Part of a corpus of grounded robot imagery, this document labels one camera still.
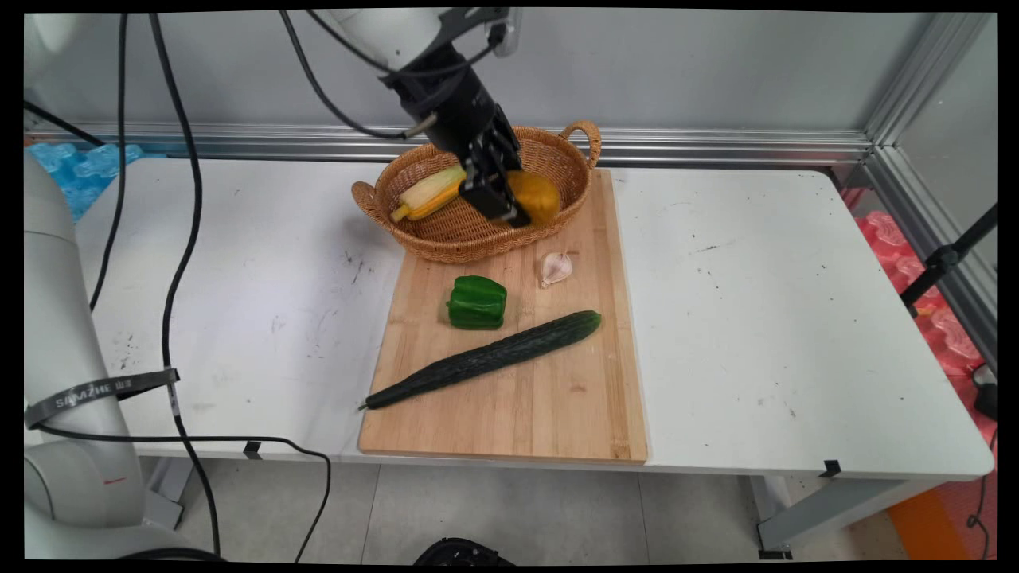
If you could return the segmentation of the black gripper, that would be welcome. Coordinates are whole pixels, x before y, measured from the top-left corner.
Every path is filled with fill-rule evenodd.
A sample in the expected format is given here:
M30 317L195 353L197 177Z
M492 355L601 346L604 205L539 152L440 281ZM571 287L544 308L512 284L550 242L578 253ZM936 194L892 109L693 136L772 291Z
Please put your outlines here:
M461 160L461 197L488 221L524 228L532 218L514 196L509 171L523 170L521 145L472 64L454 44L433 45L390 73L390 90L415 120L403 138L425 134Z

